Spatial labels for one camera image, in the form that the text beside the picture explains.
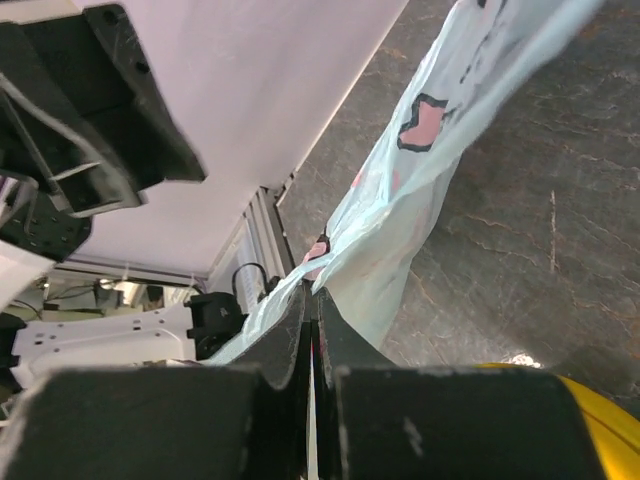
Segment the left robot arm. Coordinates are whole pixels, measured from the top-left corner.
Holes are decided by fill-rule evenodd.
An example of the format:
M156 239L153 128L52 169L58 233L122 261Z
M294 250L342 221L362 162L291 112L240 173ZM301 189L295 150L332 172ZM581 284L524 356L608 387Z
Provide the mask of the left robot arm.
M96 215L139 207L164 181L206 174L169 114L118 3L1 24L1 300L64 262ZM237 335L235 292L149 312L58 322L1 317L1 381L16 391L61 368L193 364Z

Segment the light blue plastic bag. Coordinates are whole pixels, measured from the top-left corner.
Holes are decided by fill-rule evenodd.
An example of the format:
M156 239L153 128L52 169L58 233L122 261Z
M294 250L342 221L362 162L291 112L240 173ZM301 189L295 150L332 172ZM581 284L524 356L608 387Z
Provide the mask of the light blue plastic bag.
M505 100L556 57L598 8L596 1L457 2L331 215L320 250L285 277L212 357L214 366L232 362L280 319L297 287L309 289L306 453L317 468L315 294L327 290L342 318L378 350L461 155Z

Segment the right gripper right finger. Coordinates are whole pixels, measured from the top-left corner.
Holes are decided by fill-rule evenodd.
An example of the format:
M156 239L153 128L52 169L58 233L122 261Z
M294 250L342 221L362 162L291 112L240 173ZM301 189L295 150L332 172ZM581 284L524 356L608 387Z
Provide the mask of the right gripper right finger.
M314 297L319 474L324 479L601 479L562 381L523 367L402 368Z

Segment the yellow banana bunch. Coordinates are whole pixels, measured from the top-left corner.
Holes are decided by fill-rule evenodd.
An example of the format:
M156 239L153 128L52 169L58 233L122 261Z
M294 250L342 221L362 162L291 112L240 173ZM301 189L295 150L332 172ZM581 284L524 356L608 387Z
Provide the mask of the yellow banana bunch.
M553 376L575 400L604 478L638 479L639 420L584 384L557 373Z

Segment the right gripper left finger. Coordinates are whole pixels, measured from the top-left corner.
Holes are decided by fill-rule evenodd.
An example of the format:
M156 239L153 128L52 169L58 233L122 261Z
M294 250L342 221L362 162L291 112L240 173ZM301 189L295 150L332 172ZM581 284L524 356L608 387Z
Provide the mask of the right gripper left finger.
M310 292L222 366L56 370L1 434L5 479L300 479Z

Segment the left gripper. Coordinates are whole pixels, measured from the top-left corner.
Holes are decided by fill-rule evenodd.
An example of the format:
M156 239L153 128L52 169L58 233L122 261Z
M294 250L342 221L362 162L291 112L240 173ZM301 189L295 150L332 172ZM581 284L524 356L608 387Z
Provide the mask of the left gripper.
M61 262L95 216L205 177L122 4L2 5L3 242Z

